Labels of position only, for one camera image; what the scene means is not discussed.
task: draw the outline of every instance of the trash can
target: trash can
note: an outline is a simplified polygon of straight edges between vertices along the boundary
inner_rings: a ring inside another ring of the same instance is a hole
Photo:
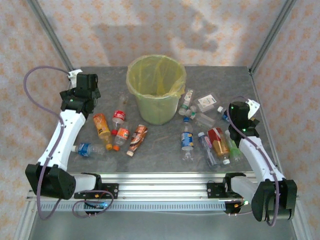
[[[126,84],[146,122],[162,125],[173,118],[185,93],[186,75],[183,65],[164,55],[141,56],[130,63]]]

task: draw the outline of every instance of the blue label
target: blue label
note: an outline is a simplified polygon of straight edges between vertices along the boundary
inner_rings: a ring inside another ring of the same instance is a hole
[[[88,155],[88,147],[90,143],[81,143],[78,147],[78,154],[84,157],[89,157]]]
[[[191,132],[185,131],[181,134],[181,147],[194,147],[194,135]]]
[[[223,118],[224,120],[226,120],[228,123],[230,122],[230,121],[229,121],[229,118],[228,118],[228,116],[227,116],[226,114],[223,114],[223,115],[222,115],[222,118]]]

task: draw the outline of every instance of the orange juice bottle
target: orange juice bottle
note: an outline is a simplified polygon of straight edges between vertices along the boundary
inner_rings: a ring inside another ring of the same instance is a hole
[[[103,141],[105,148],[109,151],[112,149],[112,136],[108,128],[106,117],[103,113],[97,113],[93,116],[93,122],[98,132],[99,138]]]

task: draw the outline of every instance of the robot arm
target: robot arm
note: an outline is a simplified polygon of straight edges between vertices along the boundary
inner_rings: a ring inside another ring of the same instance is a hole
[[[256,175],[257,185],[248,180],[243,173],[233,173],[226,176],[224,180],[228,186],[227,191],[238,193],[245,198],[251,204],[256,220],[266,221],[272,219],[275,214],[275,175],[280,193],[277,218],[289,220],[293,218],[295,212],[297,185],[293,180],[285,178],[266,153],[255,129],[256,125],[248,119],[253,115],[250,106],[252,104],[246,102],[233,102],[229,106],[230,119],[236,128],[246,135],[246,138],[240,135],[232,125],[229,126],[229,131],[230,137],[235,141],[252,167]],[[270,171],[266,161],[268,161],[272,171]]]
[[[68,77],[73,88],[60,92],[62,98],[60,117],[63,120],[64,130],[62,138],[46,166],[41,185],[42,196],[67,200],[74,193],[96,189],[101,183],[98,175],[86,173],[71,175],[67,173],[71,148],[88,115],[93,112],[97,98],[100,98],[98,76],[81,72],[81,70],[69,72]],[[49,152],[56,144],[61,127],[61,123],[58,122],[53,136],[37,164],[29,164],[26,167],[25,174],[35,194],[40,172]]]

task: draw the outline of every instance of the patterned wallpaper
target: patterned wallpaper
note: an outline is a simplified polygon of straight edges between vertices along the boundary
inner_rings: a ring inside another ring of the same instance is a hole
[[[299,0],[254,81],[286,177],[320,239],[320,4]]]
[[[23,78],[39,65],[64,66],[26,0],[0,1],[0,12],[0,239],[10,240],[30,189],[25,168],[37,162],[56,123],[27,99]],[[64,74],[38,70],[29,80],[35,99],[58,112]]]
[[[40,0],[74,67],[147,54],[249,66],[285,0]]]

